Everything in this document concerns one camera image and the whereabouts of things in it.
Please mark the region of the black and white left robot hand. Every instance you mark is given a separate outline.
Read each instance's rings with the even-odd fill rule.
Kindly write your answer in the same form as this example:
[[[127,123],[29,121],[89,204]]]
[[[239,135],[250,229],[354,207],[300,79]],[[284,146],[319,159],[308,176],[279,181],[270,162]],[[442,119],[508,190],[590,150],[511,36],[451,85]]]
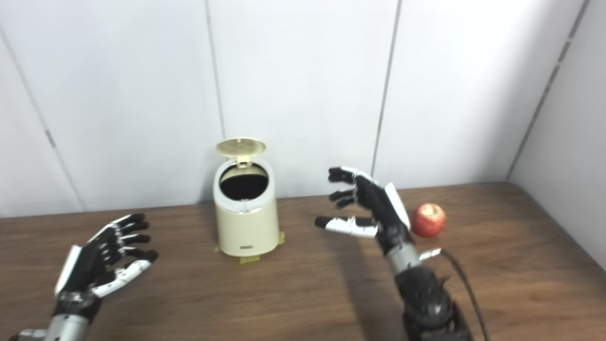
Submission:
[[[84,246],[73,245],[54,289],[52,316],[75,315],[91,324],[104,298],[145,272],[160,256],[134,244],[150,242],[145,214],[122,216],[102,227]]]

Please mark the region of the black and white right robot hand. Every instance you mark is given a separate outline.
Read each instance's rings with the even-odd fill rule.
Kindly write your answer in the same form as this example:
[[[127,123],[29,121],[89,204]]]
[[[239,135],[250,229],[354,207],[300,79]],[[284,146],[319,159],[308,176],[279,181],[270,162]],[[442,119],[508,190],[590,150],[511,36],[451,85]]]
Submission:
[[[357,237],[376,238],[383,254],[404,246],[415,246],[410,233],[410,220],[394,185],[382,186],[367,173],[345,166],[329,168],[331,183],[347,183],[352,188],[342,188],[329,196],[337,208],[352,204],[371,212],[370,218],[317,216],[316,227],[327,231]]]

